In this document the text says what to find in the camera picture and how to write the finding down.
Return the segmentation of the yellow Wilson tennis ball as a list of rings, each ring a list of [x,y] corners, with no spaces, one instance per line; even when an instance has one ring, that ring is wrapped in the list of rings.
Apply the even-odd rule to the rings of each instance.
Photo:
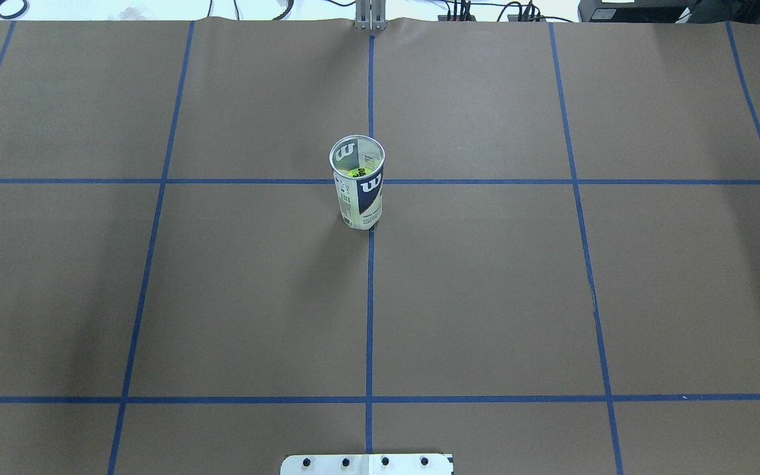
[[[359,166],[359,168],[354,168],[347,171],[346,177],[353,179],[362,179],[363,177],[367,177],[367,175],[371,175],[372,172],[372,168],[368,168],[367,166]]]

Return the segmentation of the white tennis ball can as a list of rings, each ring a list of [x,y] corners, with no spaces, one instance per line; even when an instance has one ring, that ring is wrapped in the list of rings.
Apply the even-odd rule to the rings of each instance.
[[[364,135],[349,135],[331,148],[329,163],[340,213],[350,228],[371,229],[382,216],[385,158],[382,145]],[[372,174],[362,179],[346,177],[347,171],[359,166],[372,168]]]

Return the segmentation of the black box with label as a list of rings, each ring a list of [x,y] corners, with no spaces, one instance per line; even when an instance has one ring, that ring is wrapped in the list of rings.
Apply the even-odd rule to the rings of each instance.
[[[689,1],[579,1],[583,23],[676,23]]]

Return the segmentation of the aluminium frame post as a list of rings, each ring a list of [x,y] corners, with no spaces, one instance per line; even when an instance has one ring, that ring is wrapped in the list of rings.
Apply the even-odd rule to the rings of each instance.
[[[384,31],[388,27],[386,0],[356,0],[355,28],[361,31]]]

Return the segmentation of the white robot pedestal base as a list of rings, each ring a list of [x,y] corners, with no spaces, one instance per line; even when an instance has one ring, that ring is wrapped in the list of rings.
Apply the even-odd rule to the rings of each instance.
[[[441,453],[293,455],[280,474],[453,474],[453,456]]]

